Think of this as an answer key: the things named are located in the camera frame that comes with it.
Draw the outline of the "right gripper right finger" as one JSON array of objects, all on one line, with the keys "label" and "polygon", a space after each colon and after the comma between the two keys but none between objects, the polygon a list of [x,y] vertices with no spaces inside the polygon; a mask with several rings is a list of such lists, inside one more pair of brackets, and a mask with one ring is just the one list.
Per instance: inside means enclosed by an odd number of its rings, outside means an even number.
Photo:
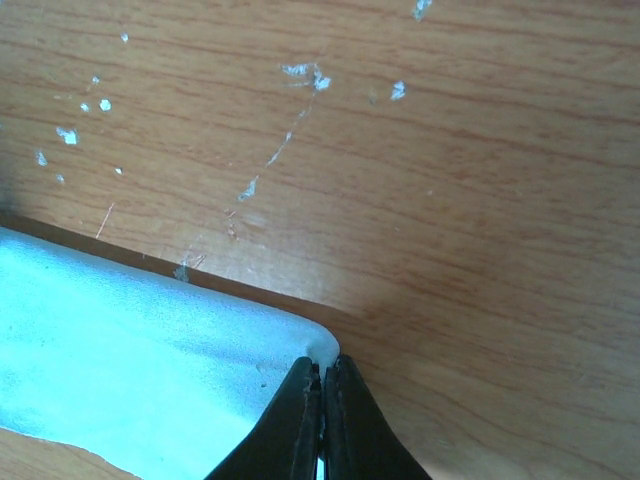
[{"label": "right gripper right finger", "polygon": [[323,460],[326,479],[428,479],[392,431],[354,360],[326,371]]}]

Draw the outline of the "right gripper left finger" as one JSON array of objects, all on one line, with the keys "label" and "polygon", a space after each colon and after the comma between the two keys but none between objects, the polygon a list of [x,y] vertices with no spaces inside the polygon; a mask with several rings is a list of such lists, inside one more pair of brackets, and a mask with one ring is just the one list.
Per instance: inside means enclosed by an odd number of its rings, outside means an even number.
[{"label": "right gripper left finger", "polygon": [[207,477],[311,480],[321,428],[319,366],[298,358],[250,433]]}]

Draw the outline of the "blue cleaning cloth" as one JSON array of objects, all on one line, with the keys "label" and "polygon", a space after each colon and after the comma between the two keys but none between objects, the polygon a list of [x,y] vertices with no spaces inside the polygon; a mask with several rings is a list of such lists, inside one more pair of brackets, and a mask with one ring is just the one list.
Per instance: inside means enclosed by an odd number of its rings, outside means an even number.
[{"label": "blue cleaning cloth", "polygon": [[1,425],[144,479],[201,479],[294,362],[340,351],[303,317],[1,232]]}]

